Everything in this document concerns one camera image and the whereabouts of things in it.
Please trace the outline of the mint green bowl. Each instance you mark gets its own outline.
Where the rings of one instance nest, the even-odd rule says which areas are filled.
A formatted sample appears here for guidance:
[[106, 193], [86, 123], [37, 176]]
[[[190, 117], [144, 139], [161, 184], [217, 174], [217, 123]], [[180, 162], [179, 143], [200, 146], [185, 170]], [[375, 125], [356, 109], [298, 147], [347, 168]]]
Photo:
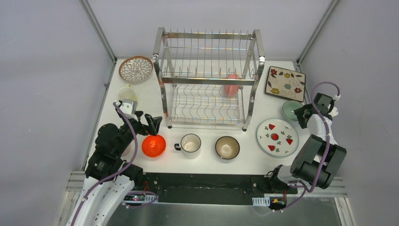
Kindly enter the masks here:
[[282, 112], [286, 118], [293, 121], [298, 121], [298, 118], [294, 111], [302, 107], [302, 103], [295, 100], [288, 100], [282, 105]]

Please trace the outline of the pink mug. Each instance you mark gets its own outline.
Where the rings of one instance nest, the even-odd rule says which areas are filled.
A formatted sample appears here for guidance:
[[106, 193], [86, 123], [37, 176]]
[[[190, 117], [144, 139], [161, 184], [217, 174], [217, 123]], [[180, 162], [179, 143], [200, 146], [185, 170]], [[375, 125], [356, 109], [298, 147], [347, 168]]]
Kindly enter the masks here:
[[[229, 74], [227, 79], [239, 79], [239, 76], [237, 74]], [[223, 90], [225, 94], [227, 95], [228, 98], [233, 97], [238, 93], [239, 90], [239, 85], [224, 85]]]

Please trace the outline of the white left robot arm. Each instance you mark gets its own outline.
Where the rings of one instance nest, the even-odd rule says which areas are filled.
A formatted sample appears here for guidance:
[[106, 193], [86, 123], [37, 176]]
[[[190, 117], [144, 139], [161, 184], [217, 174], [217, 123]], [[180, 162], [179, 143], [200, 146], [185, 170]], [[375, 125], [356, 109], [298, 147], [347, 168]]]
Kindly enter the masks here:
[[143, 186], [143, 169], [121, 157], [131, 143], [137, 154], [137, 135], [157, 135], [162, 117], [142, 111], [135, 112], [132, 118], [120, 111], [118, 115], [124, 121], [122, 126], [107, 123], [97, 132], [95, 151], [88, 160], [83, 188], [66, 222], [68, 226], [107, 225], [123, 198]]

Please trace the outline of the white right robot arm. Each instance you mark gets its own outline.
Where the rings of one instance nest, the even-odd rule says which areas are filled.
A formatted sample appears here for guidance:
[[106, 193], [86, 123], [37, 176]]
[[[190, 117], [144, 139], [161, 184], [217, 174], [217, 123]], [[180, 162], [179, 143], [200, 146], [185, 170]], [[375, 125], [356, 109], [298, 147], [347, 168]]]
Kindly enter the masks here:
[[279, 165], [268, 176], [266, 187], [269, 192], [296, 193], [296, 188], [288, 185], [291, 179], [299, 179], [321, 189], [330, 186], [347, 154], [332, 135], [335, 112], [335, 100], [321, 93], [315, 95], [312, 104], [294, 110], [300, 127], [308, 129], [310, 136], [290, 167]]

